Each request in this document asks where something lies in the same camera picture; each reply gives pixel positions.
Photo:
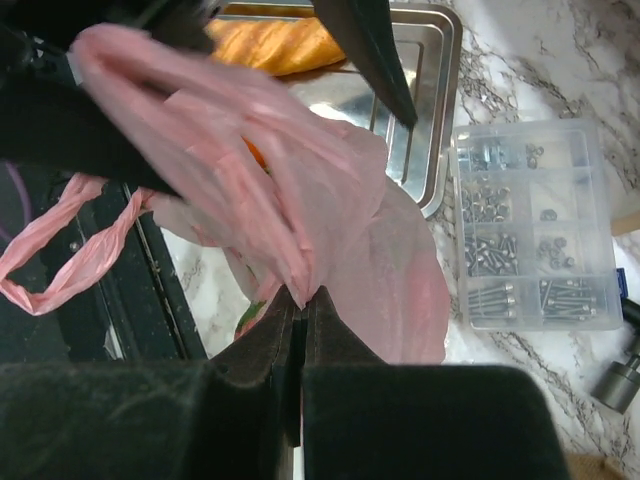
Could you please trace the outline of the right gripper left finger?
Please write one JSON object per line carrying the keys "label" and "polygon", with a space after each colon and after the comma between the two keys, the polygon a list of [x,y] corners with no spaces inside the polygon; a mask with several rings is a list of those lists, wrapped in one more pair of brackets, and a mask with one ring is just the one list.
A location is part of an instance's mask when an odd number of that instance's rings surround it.
{"label": "right gripper left finger", "polygon": [[3,365],[2,477],[291,478],[274,367],[295,309],[281,288],[209,361]]}

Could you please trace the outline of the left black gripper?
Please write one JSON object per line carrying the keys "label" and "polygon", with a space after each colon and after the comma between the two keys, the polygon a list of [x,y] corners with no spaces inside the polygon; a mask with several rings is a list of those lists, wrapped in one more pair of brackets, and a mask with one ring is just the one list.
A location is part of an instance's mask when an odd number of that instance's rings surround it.
{"label": "left black gripper", "polygon": [[177,196],[81,88],[68,55],[50,46],[67,49],[86,28],[113,23],[209,53],[205,27],[224,8],[217,0],[3,1],[1,157]]}

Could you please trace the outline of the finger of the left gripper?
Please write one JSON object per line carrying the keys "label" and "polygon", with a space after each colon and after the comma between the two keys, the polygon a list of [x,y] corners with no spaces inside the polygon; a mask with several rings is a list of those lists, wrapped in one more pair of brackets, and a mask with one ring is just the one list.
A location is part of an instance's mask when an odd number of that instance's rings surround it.
{"label": "finger of the left gripper", "polygon": [[387,0],[312,0],[316,17],[403,126],[418,115],[396,49]]}

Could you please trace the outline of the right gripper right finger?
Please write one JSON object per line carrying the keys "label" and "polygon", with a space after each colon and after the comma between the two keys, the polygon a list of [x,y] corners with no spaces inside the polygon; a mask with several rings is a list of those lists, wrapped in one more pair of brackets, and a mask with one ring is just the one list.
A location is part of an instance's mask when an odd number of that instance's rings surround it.
{"label": "right gripper right finger", "polygon": [[307,304],[302,448],[308,479],[565,479],[546,400],[524,371],[389,365]]}

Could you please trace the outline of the pink plastic grocery bag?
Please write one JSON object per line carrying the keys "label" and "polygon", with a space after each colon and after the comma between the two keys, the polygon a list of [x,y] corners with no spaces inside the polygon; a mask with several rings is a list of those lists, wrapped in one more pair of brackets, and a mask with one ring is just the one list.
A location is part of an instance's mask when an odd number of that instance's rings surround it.
{"label": "pink plastic grocery bag", "polygon": [[57,309],[105,275],[136,219],[151,213],[174,234],[222,249],[259,310],[281,287],[299,306],[326,288],[382,360],[444,359],[448,289],[419,207],[386,175],[383,138],[313,113],[260,71],[181,53],[139,30],[96,25],[71,51],[83,90],[178,195],[137,189],[111,226],[32,293],[11,272],[101,194],[105,179],[75,174],[2,254],[9,301],[32,315]]}

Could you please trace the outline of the brown burlap tote bag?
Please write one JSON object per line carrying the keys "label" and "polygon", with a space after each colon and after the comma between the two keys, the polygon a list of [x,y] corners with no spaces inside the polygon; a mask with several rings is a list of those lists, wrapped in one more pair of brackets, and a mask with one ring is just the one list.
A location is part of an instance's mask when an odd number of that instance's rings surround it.
{"label": "brown burlap tote bag", "polygon": [[609,456],[566,453],[572,480],[627,480],[620,462]]}

